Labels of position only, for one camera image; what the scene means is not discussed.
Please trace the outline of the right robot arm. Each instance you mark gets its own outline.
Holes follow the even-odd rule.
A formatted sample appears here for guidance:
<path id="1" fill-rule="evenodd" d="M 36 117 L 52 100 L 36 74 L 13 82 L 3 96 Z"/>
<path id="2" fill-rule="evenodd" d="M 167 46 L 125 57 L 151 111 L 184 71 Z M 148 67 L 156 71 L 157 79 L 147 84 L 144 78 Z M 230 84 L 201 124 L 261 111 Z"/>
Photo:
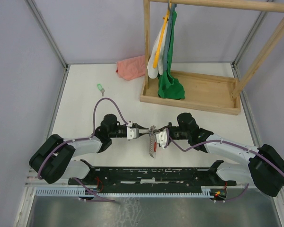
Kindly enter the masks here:
<path id="1" fill-rule="evenodd" d="M 224 139 L 200 128 L 190 113 L 178 115 L 177 123 L 177 126 L 168 124 L 167 143 L 187 140 L 190 147 L 185 151 L 196 149 L 232 161 L 222 162 L 208 172 L 211 184 L 219 185 L 223 181 L 252 184 L 271 197 L 277 196 L 284 187 L 284 160 L 272 146 L 249 146 Z"/>

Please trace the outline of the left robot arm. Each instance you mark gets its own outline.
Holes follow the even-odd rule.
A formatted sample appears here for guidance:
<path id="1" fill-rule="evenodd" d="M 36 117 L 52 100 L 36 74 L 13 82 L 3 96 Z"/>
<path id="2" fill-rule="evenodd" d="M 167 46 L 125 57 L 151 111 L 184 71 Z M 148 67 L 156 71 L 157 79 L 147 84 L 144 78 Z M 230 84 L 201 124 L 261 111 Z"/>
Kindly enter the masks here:
<path id="1" fill-rule="evenodd" d="M 104 152 L 112 145 L 113 138 L 133 140 L 143 135 L 150 137 L 151 157 L 157 146 L 165 148 L 168 144 L 167 127 L 144 128 L 132 122 L 121 125 L 114 114 L 107 114 L 90 137 L 66 140 L 58 134 L 51 135 L 30 158 L 29 165 L 48 184 L 60 178 L 73 177 L 79 178 L 84 184 L 91 184 L 95 180 L 91 165 L 85 161 L 73 161 L 73 157 Z"/>

